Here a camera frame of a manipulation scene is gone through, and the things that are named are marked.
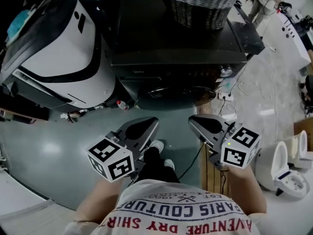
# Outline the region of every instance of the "black washing machine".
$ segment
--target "black washing machine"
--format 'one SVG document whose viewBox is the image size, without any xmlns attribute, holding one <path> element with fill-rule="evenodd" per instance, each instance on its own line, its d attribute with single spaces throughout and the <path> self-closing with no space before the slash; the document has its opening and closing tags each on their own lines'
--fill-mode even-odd
<svg viewBox="0 0 313 235">
<path fill-rule="evenodd" d="M 173 21 L 162 0 L 125 0 L 112 67 L 139 108 L 205 104 L 245 64 L 230 22 L 218 31 L 197 31 Z"/>
</svg>

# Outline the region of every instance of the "power outlet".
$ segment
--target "power outlet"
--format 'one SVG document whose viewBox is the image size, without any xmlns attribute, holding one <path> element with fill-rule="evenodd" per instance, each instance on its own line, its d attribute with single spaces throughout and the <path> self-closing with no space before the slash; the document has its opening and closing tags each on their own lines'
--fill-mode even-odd
<svg viewBox="0 0 313 235">
<path fill-rule="evenodd" d="M 218 94 L 218 99 L 224 100 L 224 97 L 225 97 L 225 101 L 229 101 L 229 102 L 234 101 L 234 95 L 233 94 L 231 94 L 230 96 L 228 95 L 228 93 L 223 93 L 223 92 L 220 92 Z"/>
</svg>

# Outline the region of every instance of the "washing machine door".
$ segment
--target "washing machine door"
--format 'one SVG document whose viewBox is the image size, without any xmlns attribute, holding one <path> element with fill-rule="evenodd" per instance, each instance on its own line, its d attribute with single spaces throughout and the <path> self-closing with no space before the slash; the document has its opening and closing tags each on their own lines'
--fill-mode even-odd
<svg viewBox="0 0 313 235">
<path fill-rule="evenodd" d="M 215 98 L 207 81 L 158 81 L 138 91 L 137 106 L 146 110 L 177 110 L 200 106 Z"/>
</svg>

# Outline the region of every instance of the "beige pants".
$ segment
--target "beige pants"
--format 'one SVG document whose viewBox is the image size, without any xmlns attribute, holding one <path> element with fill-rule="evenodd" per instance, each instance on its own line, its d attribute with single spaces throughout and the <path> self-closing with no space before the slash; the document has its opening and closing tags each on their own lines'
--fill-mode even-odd
<svg viewBox="0 0 313 235">
<path fill-rule="evenodd" d="M 251 9 L 251 12 L 249 14 L 249 20 L 250 22 L 253 21 L 253 19 L 255 18 L 256 15 L 258 15 L 255 19 L 255 21 L 253 22 L 253 26 L 255 28 L 259 27 L 260 23 L 263 21 L 264 18 L 268 17 L 270 14 L 272 14 L 273 12 L 267 8 L 265 8 L 260 2 L 259 0 L 254 0 L 253 2 L 253 6 Z"/>
</svg>

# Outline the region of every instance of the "gray woven basket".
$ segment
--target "gray woven basket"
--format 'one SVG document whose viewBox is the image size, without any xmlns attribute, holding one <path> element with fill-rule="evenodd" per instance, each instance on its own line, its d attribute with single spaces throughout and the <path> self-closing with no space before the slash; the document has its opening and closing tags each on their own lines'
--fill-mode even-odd
<svg viewBox="0 0 313 235">
<path fill-rule="evenodd" d="M 236 0 L 163 0 L 178 23 L 196 29 L 223 28 Z"/>
</svg>

